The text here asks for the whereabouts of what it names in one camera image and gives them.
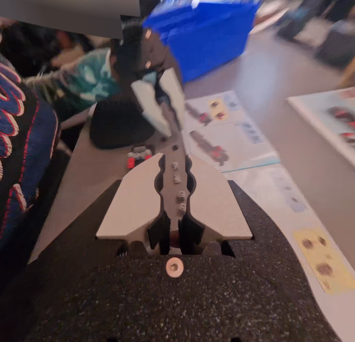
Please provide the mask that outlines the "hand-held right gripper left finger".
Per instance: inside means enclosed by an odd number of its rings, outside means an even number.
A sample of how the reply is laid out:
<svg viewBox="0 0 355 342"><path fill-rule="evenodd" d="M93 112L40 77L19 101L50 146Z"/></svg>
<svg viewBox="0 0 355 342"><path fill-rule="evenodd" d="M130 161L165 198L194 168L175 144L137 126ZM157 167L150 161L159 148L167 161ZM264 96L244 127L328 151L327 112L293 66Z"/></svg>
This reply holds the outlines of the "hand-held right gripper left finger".
<svg viewBox="0 0 355 342"><path fill-rule="evenodd" d="M96 232L98 239L141 242L160 254L170 251L170 218L162 196L165 155L157 153L123 179Z"/></svg>

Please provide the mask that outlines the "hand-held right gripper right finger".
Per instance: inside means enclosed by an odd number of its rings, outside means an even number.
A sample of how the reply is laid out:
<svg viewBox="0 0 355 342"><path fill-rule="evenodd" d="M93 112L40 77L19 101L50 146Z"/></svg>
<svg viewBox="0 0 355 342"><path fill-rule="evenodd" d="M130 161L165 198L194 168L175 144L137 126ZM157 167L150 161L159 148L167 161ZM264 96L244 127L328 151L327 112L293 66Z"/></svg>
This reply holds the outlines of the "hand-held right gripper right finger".
<svg viewBox="0 0 355 342"><path fill-rule="evenodd" d="M198 255L211 243L222 248L228 241L250 240L251 229L231 185L214 166L191 154L185 159L186 209L179 220L183 255Z"/></svg>

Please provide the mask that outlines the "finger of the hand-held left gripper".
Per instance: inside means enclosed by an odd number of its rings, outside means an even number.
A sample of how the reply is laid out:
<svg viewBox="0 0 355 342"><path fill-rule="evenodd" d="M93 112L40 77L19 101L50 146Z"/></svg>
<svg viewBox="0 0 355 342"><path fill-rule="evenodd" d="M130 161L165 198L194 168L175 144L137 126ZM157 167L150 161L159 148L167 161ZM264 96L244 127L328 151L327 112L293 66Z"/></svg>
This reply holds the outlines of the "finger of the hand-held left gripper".
<svg viewBox="0 0 355 342"><path fill-rule="evenodd" d="M166 69L161 78L160 86L170 98L170 104L174 110L180 131L184 129L185 122L185 94L174 68Z"/></svg>
<svg viewBox="0 0 355 342"><path fill-rule="evenodd" d="M171 136L170 125L157 103L153 85L148 82L133 82L131 88L143 110L143 118L161 135Z"/></svg>

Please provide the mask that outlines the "toy brick truck model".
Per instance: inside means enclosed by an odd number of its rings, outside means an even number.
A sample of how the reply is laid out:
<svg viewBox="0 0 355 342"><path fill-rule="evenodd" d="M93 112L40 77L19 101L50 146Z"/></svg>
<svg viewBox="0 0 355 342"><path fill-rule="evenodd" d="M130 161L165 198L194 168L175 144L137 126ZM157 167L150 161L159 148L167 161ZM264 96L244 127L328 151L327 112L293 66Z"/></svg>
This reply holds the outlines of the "toy brick truck model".
<svg viewBox="0 0 355 342"><path fill-rule="evenodd" d="M153 145L138 144L133 145L127 153L126 166L131 170L138 166L140 163L146 161L155 155L155 148Z"/></svg>

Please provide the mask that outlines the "blue plastic bin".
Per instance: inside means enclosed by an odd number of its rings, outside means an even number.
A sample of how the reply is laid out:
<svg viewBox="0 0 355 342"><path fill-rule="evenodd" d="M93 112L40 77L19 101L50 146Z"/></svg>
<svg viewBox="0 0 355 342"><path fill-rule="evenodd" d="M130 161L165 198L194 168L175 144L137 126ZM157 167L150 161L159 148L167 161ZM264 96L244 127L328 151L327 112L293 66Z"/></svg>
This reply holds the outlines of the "blue plastic bin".
<svg viewBox="0 0 355 342"><path fill-rule="evenodd" d="M170 49L182 82L242 55L263 0L161 0L144 20Z"/></svg>

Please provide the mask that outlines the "person's left forearm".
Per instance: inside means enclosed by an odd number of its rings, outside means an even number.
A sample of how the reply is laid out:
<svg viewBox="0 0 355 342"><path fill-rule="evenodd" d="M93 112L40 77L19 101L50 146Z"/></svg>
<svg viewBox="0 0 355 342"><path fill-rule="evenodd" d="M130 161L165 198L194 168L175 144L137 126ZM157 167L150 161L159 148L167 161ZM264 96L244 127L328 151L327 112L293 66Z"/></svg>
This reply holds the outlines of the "person's left forearm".
<svg viewBox="0 0 355 342"><path fill-rule="evenodd" d="M121 88L111 73L110 57L110 48L99 48L62 66L57 78L63 90L85 107L120 94Z"/></svg>

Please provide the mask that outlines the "grey desk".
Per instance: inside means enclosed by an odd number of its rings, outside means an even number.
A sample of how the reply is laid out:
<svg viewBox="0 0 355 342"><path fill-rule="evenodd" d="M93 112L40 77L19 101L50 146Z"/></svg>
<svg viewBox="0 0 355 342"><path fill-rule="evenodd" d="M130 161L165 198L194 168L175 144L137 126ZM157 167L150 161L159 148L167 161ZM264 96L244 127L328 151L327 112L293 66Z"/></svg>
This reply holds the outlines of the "grey desk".
<svg viewBox="0 0 355 342"><path fill-rule="evenodd" d="M85 209L90 207L99 195L123 176L122 170L115 168L120 166L123 161L122 151L98 150L89 142L88 125L85 125L50 214L31 253L29 264L43 256L43 251L47 250L51 242ZM292 190L295 189L302 203L306 205L303 213L293 213L286 202L282 202L284 196L276 186L272 177L273 173L280 174L281 179L286 180ZM325 293L295 241L293 230L308 228L324 231L330 238L331 247L340 254L342 262L353 277L354 269L309 206L286 169L281 164L274 164L231 172L225 176L241 187L273 219L286 238L291 240L290 244L295 249L298 262L307 276L315 299L320 304L322 312L325 313L326 319L341 341L354 341L354 290L337 292L334 295Z"/></svg>

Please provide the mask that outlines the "open instruction booklet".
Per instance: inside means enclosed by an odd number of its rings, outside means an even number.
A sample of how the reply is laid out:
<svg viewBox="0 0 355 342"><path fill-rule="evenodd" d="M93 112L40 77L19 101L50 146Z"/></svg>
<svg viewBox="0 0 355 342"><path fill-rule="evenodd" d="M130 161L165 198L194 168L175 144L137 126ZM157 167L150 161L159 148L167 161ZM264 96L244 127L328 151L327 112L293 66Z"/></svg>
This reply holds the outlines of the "open instruction booklet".
<svg viewBox="0 0 355 342"><path fill-rule="evenodd" d="M233 180L290 232L306 272L316 276L325 293L354 290L354 270L235 92L185 100L184 111L187 153Z"/></svg>

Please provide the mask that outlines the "black dimpled wrist pad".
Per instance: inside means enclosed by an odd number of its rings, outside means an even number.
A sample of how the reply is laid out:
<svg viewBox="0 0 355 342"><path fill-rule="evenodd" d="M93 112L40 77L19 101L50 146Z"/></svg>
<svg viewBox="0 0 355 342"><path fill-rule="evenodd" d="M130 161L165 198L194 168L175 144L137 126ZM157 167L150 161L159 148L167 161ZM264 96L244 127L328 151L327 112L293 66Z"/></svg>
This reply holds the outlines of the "black dimpled wrist pad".
<svg viewBox="0 0 355 342"><path fill-rule="evenodd" d="M141 107L135 102L106 99L95 105L89 136L98 149L111 150L141 144L154 133L155 128L143 117Z"/></svg>

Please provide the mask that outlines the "closed instruction booklet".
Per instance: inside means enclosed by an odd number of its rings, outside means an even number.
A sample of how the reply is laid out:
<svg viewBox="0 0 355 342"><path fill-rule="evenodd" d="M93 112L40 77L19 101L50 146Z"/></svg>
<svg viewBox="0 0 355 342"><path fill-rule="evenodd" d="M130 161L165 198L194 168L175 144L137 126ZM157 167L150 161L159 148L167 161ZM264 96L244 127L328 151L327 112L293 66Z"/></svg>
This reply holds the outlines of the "closed instruction booklet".
<svg viewBox="0 0 355 342"><path fill-rule="evenodd" d="M289 105L355 167L355 88L293 96Z"/></svg>

